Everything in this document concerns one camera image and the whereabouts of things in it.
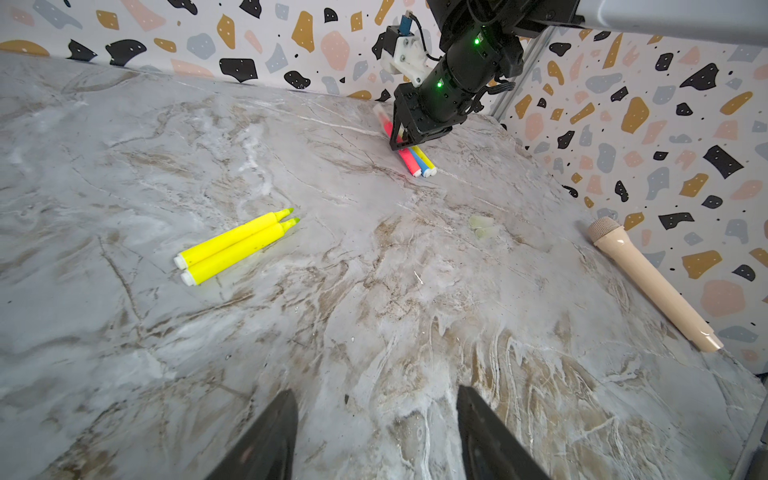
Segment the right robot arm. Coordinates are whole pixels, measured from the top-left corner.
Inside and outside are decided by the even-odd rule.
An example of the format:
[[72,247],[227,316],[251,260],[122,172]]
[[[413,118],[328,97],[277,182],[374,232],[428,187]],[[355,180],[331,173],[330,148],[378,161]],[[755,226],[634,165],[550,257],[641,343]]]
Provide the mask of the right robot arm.
[[383,68],[409,79],[394,93],[394,151],[447,135],[480,111],[484,95],[512,89],[523,72],[521,38],[549,27],[767,44],[764,1],[434,1],[430,9],[441,32],[435,66],[411,11],[377,43]]

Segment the pink highlighter pen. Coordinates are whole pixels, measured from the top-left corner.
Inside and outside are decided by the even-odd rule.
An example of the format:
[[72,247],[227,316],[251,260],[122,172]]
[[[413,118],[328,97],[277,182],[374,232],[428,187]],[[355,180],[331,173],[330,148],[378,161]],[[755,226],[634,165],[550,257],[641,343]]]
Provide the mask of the pink highlighter pen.
[[[392,124],[392,121],[390,120],[390,117],[385,112],[384,107],[381,104],[377,104],[376,106],[373,107],[373,111],[376,114],[384,132],[387,134],[388,137],[391,137],[393,132],[393,124]],[[422,174],[422,169],[420,168],[420,165],[415,160],[413,154],[410,152],[409,149],[401,149],[401,150],[398,150],[397,153],[400,156],[400,158],[403,160],[411,176],[418,177]]]

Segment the blue highlighter pen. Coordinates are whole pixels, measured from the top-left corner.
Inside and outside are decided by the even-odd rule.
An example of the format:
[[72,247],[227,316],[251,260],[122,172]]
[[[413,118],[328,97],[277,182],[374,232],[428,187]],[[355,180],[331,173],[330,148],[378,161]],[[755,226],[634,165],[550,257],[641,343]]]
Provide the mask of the blue highlighter pen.
[[432,172],[430,164],[426,161],[426,157],[423,152],[418,147],[410,147],[409,150],[420,168],[421,176],[429,177]]

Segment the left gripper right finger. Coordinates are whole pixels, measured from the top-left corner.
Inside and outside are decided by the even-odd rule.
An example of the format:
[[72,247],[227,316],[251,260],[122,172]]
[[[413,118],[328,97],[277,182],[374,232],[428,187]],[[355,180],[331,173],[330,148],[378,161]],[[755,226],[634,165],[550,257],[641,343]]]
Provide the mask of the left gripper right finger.
[[457,413],[467,479],[550,480],[474,388],[459,386]]

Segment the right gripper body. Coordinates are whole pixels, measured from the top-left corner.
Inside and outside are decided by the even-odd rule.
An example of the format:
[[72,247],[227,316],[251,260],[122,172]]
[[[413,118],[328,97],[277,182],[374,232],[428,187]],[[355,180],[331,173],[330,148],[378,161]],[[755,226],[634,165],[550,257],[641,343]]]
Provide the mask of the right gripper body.
[[420,144],[450,133],[474,112],[498,63],[444,57],[421,86],[403,83],[395,90],[393,113],[410,113],[419,124]]

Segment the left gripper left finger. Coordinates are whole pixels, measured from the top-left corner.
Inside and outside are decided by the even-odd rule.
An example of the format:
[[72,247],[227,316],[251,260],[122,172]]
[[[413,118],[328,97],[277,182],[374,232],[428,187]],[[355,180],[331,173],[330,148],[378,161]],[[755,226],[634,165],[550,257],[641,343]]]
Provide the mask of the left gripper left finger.
[[291,479],[298,404],[292,390],[281,391],[206,476],[216,479]]

